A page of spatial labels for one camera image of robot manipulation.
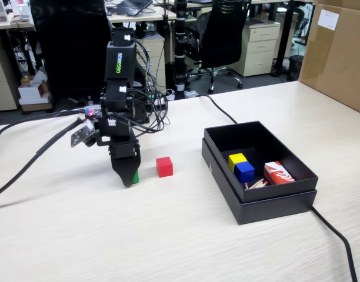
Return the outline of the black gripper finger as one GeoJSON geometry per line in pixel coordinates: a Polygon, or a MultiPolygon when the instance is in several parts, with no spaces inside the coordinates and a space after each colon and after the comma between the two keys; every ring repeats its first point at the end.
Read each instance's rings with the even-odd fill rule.
{"type": "Polygon", "coordinates": [[[139,156],[117,159],[111,157],[113,170],[121,178],[125,187],[131,187],[139,182],[138,169],[141,164],[139,156]]]}

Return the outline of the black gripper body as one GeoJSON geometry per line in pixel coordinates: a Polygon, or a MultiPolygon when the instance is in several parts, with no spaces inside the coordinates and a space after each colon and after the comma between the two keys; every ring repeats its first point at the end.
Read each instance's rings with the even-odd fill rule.
{"type": "Polygon", "coordinates": [[[112,160],[139,157],[138,139],[129,124],[116,117],[97,119],[96,143],[98,146],[108,146],[112,160]]]}

